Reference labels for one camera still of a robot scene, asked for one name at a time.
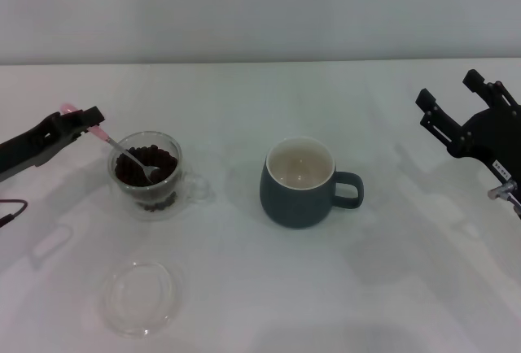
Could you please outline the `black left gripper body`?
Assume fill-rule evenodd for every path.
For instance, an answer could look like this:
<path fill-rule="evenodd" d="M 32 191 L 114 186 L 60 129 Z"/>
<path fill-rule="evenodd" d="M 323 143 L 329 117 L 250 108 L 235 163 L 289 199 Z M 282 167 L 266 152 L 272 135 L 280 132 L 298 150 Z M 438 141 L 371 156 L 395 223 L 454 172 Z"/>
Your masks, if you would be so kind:
<path fill-rule="evenodd" d="M 80 111 L 47 116 L 29 131 L 1 144 L 1 181 L 32 166 L 42 166 L 80 135 Z"/>

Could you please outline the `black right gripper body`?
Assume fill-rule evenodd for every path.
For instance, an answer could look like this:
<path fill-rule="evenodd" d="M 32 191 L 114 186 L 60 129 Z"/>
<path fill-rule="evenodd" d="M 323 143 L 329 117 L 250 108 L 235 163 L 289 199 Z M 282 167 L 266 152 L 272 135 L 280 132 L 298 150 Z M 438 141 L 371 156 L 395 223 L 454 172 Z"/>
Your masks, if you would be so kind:
<path fill-rule="evenodd" d="M 454 158 L 473 158 L 497 179 L 520 191 L 520 106 L 493 107 L 473 115 L 449 143 Z"/>

